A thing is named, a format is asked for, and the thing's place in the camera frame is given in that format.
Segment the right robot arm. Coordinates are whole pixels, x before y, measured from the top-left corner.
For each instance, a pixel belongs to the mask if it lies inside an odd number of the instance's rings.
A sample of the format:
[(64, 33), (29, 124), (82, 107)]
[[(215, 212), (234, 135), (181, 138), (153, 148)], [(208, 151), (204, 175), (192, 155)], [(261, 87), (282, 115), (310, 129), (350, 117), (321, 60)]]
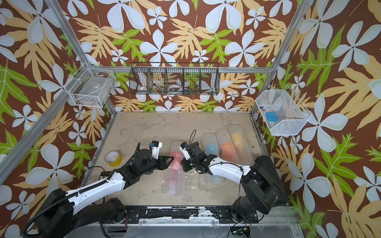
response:
[(259, 156), (251, 166), (228, 162), (220, 157), (206, 155), (198, 143), (183, 142), (180, 151), (184, 155), (182, 168), (185, 172), (195, 169), (200, 174), (221, 176), (236, 182), (245, 195), (230, 207), (231, 216), (237, 223), (258, 223), (257, 213), (268, 214), (272, 207), (289, 203), (287, 193), (269, 156)]

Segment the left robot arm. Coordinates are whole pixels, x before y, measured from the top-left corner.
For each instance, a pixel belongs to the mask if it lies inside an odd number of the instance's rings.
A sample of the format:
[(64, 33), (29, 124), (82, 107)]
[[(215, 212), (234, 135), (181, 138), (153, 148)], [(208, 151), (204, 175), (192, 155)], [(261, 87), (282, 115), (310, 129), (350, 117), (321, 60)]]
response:
[(174, 160), (172, 156), (154, 157), (153, 154), (148, 149), (137, 150), (106, 178), (70, 191), (53, 191), (26, 223), (22, 237), (63, 238), (72, 230), (95, 222), (124, 221), (126, 207), (119, 199), (113, 198), (101, 204), (95, 202), (132, 186), (142, 175), (169, 168)]

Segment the red wine glass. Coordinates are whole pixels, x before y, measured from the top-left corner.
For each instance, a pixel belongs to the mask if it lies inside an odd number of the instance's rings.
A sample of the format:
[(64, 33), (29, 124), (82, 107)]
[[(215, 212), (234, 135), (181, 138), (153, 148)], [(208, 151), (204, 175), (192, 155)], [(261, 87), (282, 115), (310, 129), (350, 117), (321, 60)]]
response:
[(182, 160), (184, 158), (182, 152), (174, 151), (171, 153), (174, 157), (173, 162), (170, 165), (170, 182), (178, 185), (181, 184), (184, 176), (184, 171), (182, 168)]

